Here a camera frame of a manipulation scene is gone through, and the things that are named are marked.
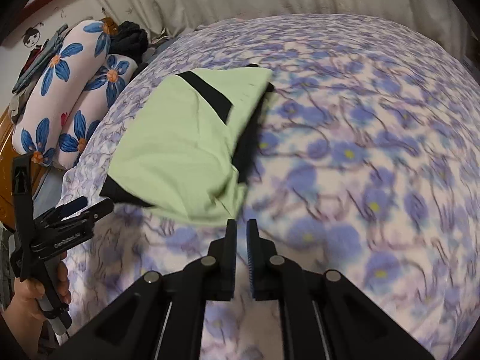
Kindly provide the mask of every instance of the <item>finger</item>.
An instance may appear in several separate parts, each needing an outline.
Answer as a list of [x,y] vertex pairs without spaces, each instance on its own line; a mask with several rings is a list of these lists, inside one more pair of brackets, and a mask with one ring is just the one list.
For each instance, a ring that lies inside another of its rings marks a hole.
[[45,294],[45,288],[36,279],[27,279],[21,283],[18,279],[18,282],[15,283],[15,294],[24,299],[41,299]]
[[57,284],[57,292],[61,296],[65,296],[68,293],[68,287],[70,286],[70,282],[68,280],[61,281]]
[[58,264],[57,277],[60,281],[67,281],[68,269],[62,261],[60,261],[60,263]]
[[67,294],[65,296],[62,296],[61,299],[62,299],[62,302],[66,303],[66,304],[70,304],[71,303],[71,292],[67,291]]

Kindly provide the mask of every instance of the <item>wooden furniture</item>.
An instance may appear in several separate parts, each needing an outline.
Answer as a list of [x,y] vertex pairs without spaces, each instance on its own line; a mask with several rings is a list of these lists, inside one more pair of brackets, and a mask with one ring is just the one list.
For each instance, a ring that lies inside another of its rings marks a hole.
[[[11,197],[11,162],[18,156],[11,145],[14,125],[8,117],[8,108],[0,117],[0,221],[11,230],[15,229],[13,201]],[[38,188],[47,168],[32,163],[32,192]]]

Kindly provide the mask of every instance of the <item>clothing pile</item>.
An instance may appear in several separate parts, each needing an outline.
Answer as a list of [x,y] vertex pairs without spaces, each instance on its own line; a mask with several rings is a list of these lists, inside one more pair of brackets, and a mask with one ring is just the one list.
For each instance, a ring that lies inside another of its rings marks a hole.
[[148,47],[146,32],[125,22],[112,35],[107,21],[64,24],[30,54],[13,88],[9,115],[14,149],[62,169],[80,155]]
[[100,195],[183,223],[235,218],[271,76],[249,65],[165,78],[121,138]]

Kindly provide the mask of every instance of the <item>folded green garment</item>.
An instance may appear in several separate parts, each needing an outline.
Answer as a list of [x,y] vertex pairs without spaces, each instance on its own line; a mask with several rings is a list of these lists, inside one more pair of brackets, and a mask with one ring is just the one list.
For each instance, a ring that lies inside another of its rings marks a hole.
[[232,157],[250,119],[257,123],[252,114],[260,115],[271,75],[240,67],[165,78],[121,138],[101,195],[188,224],[223,226],[235,218],[247,187]]

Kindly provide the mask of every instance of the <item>purple flower pattern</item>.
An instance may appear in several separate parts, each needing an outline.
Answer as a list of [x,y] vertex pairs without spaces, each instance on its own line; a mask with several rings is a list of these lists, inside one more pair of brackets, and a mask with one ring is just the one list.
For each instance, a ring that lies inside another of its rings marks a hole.
[[[229,20],[182,37],[118,96],[65,175],[60,203],[80,195],[99,201],[127,121],[166,76],[249,63],[274,72],[276,98],[245,219],[256,218],[262,236],[302,267],[340,269],[436,359],[451,358],[480,315],[480,88],[438,44],[406,27],[292,15]],[[148,269],[182,269],[224,231],[148,210],[134,219],[116,212],[69,253],[71,333],[99,311],[91,305],[111,302]],[[238,228],[238,296],[207,304],[202,355],[209,359],[257,360],[266,345],[281,347],[260,330],[243,334],[256,321],[268,329],[278,321],[249,299],[244,223]],[[109,264],[99,258],[105,253]]]

